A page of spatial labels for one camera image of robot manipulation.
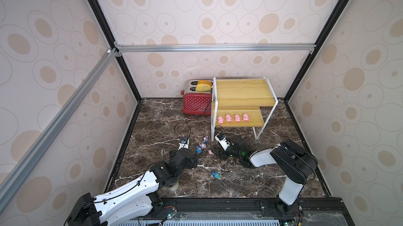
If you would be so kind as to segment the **Doraemon figure teal ball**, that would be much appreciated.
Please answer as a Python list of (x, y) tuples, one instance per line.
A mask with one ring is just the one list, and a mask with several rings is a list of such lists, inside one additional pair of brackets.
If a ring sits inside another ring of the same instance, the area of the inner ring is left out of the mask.
[(215, 179), (220, 179), (220, 173), (212, 172), (212, 176), (213, 176)]

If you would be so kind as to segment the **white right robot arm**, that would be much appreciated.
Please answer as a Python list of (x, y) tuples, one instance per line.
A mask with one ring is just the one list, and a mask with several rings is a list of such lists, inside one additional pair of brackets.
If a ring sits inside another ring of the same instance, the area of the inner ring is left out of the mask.
[(247, 147), (246, 139), (240, 135), (228, 138), (224, 133), (218, 133), (215, 140), (220, 148), (213, 149), (212, 153), (222, 160), (232, 157), (235, 164), (250, 169), (266, 165), (278, 165), (282, 169), (286, 179), (278, 194), (278, 208), (293, 206), (318, 166), (316, 157), (290, 139), (255, 152)]

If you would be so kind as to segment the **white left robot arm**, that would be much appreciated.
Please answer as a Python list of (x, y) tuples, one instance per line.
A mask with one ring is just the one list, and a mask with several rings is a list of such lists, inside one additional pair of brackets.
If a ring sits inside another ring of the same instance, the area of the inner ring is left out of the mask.
[(82, 195), (67, 216), (67, 226), (116, 226), (126, 220), (159, 210), (162, 202), (156, 191), (172, 187), (186, 169), (196, 168), (198, 156), (186, 148), (171, 151), (168, 162), (152, 163), (137, 179), (92, 197)]

